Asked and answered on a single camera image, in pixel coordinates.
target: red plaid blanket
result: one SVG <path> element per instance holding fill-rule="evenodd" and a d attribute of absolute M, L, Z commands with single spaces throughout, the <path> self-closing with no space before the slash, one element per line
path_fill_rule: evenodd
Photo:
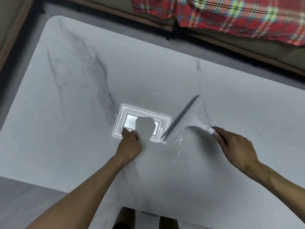
<path fill-rule="evenodd" d="M 305 0 L 131 0 L 136 11 L 174 16 L 181 27 L 305 44 Z"/>

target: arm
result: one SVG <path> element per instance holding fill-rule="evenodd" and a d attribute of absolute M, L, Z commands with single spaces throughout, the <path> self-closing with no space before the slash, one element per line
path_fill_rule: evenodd
<path fill-rule="evenodd" d="M 55 203 L 27 229 L 87 229 L 117 174 L 142 150 L 135 132 L 122 131 L 116 154 L 96 173 Z"/>
<path fill-rule="evenodd" d="M 229 162 L 273 193 L 305 223 L 305 189 L 260 163 L 251 141 L 222 128 L 213 128 L 219 134 L 213 136 Z"/>

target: marble tabletop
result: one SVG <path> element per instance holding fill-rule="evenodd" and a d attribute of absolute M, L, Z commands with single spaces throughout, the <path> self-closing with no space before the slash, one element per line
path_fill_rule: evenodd
<path fill-rule="evenodd" d="M 305 187 L 305 91 L 61 16 L 41 35 L 0 132 L 0 176 L 70 192 L 136 129 L 142 153 L 104 201 L 215 229 L 305 228 L 234 168 L 208 133 L 164 132 L 201 94 L 198 117 L 242 134 L 261 162 Z"/>

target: gray floor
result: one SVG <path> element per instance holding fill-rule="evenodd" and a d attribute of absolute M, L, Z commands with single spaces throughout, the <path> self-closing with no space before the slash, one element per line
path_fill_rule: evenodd
<path fill-rule="evenodd" d="M 277 72 L 264 69 L 265 65 L 253 66 L 243 59 L 238 60 L 230 55 L 214 50 L 212 46 L 198 46 L 190 41 L 182 39 L 167 41 L 164 35 L 153 34 L 142 25 L 133 26 L 126 24 L 121 19 L 113 20 L 111 16 L 101 17 L 99 14 L 88 14 L 77 12 L 67 6 L 46 2 L 44 3 L 46 14 L 38 15 L 31 23 L 27 43 L 18 51 L 18 61 L 14 63 L 13 69 L 5 69 L 2 76 L 9 77 L 0 98 L 0 127 L 5 121 L 6 115 L 14 100 L 15 94 L 31 60 L 36 44 L 40 38 L 42 30 L 49 18 L 56 15 L 66 16 L 81 22 L 95 25 L 107 30 L 124 34 L 139 40 L 156 44 L 165 48 L 189 54 L 204 60 L 215 62 L 237 70 L 245 71 L 253 75 L 275 80 L 290 86 L 305 90 L 305 85 L 300 80 L 288 78 Z M 30 185 L 0 177 L 0 228 L 25 228 L 31 221 L 44 212 L 66 193 Z M 95 219 L 91 228 L 105 228 Z"/>

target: sofa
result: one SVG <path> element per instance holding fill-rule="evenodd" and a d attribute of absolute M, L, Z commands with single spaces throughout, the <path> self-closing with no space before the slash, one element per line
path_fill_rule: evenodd
<path fill-rule="evenodd" d="M 0 70 L 14 45 L 33 1 L 0 0 Z M 161 19 L 147 13 L 135 12 L 130 0 L 68 1 L 161 28 L 168 32 L 177 30 L 174 18 Z M 180 29 L 179 32 L 305 76 L 305 63 L 302 59 L 305 56 L 304 47 L 276 41 L 238 37 L 198 28 Z"/>

